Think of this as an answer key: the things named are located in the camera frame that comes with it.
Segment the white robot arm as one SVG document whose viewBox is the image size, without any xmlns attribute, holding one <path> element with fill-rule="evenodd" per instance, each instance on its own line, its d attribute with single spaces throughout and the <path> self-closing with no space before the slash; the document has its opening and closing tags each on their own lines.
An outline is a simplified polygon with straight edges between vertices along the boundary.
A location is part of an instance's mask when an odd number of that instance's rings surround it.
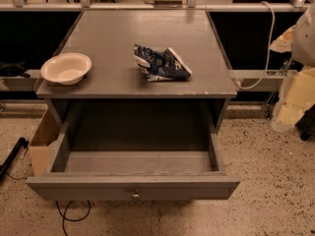
<svg viewBox="0 0 315 236">
<path fill-rule="evenodd" d="M 291 59 L 303 65 L 294 76 L 286 76 L 276 103 L 272 127 L 284 132 L 293 128 L 315 104 L 315 6 L 311 5 L 271 44 L 275 52 L 290 52 Z"/>
</svg>

